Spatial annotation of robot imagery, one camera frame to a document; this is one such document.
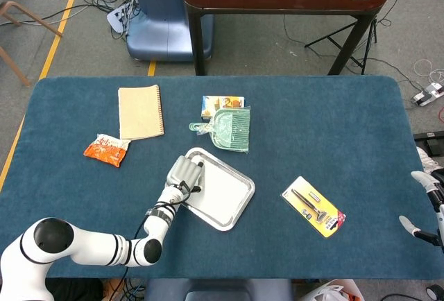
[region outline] black table leg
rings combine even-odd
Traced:
[[[341,71],[345,67],[345,64],[347,64],[347,61],[352,56],[353,51],[355,51],[356,46],[358,45],[361,38],[364,36],[364,33],[366,32],[367,28],[370,26],[374,18],[374,15],[356,16],[357,23],[353,27],[341,51],[336,57],[336,60],[334,61],[332,68],[328,73],[329,76],[341,73]]]
[[[191,47],[193,48],[194,70],[197,76],[205,75],[205,59],[203,57],[203,38],[201,14],[195,11],[188,12],[189,33],[191,35]]]

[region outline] orange snack bag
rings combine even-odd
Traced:
[[[100,134],[97,135],[96,140],[87,147],[85,152],[83,152],[83,155],[85,157],[101,160],[119,168],[130,142],[131,140],[117,139]]]

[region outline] yellow package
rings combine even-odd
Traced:
[[[291,183],[281,196],[324,237],[332,236],[345,221],[345,214],[302,176]]]

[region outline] wooden chair leg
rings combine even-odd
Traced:
[[[19,21],[17,21],[16,19],[14,19],[14,17],[11,17],[8,13],[4,13],[3,16],[9,20],[10,22],[12,22],[14,25],[16,26],[20,26],[21,23]]]
[[[25,15],[28,15],[29,17],[33,18],[35,21],[37,21],[38,23],[40,23],[42,26],[45,26],[47,29],[49,29],[51,32],[53,32],[54,34],[58,35],[58,36],[62,36],[62,33],[57,31],[54,27],[48,25],[44,20],[42,20],[41,18],[39,18],[37,15],[33,14],[30,10],[28,10],[27,8],[23,7],[22,5],[15,3],[14,1],[7,1],[5,6],[7,8],[14,6],[15,8],[17,8],[18,10],[21,10]]]
[[[9,57],[9,55],[6,53],[6,51],[2,47],[0,47],[0,57],[3,58],[5,63],[7,65],[9,65],[9,67],[15,72],[17,77],[19,77],[19,79],[23,82],[23,84],[25,84],[25,86],[27,86],[27,87],[31,86],[31,83],[28,81],[28,79],[26,79],[26,77],[23,74],[23,72],[20,71],[20,69],[17,66],[17,64],[14,63],[12,58]]]

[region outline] yellow floor line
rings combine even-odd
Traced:
[[[66,5],[65,9],[71,8],[74,4],[74,1],[75,0],[68,0],[68,3]],[[63,12],[62,21],[60,22],[60,24],[58,26],[58,30],[61,33],[63,33],[63,30],[65,29],[65,26],[67,24],[66,18],[69,17],[70,12],[71,12],[71,10],[66,10]],[[51,48],[49,49],[48,56],[46,57],[46,61],[44,62],[42,72],[40,72],[39,80],[45,78],[48,75],[49,68],[51,67],[51,63],[53,62],[54,55],[56,54],[56,50],[57,50],[59,42],[60,42],[60,36],[56,35],[54,37],[53,44],[51,45]],[[12,143],[11,149],[9,150],[8,156],[6,157],[5,164],[4,164],[3,169],[1,170],[1,173],[0,173],[0,192],[1,192],[1,189],[3,188],[3,184],[5,182],[6,175],[8,174],[9,167],[10,167],[11,161],[12,161],[12,157],[15,152],[15,147],[17,146],[17,142],[19,141],[20,133],[22,132],[23,121],[24,121],[24,118],[22,119],[22,122],[20,123],[19,130],[17,131],[17,134],[15,135],[14,142]]]
[[[155,74],[155,60],[150,61],[150,66],[148,67],[148,77],[154,77]]]

